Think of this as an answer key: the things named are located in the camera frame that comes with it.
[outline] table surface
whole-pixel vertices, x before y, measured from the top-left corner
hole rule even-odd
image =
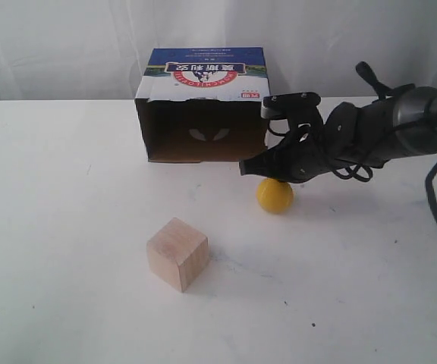
[[[275,216],[236,163],[148,163],[133,101],[0,102],[0,363],[437,362],[436,160]],[[183,294],[146,260],[174,216],[212,254]]]

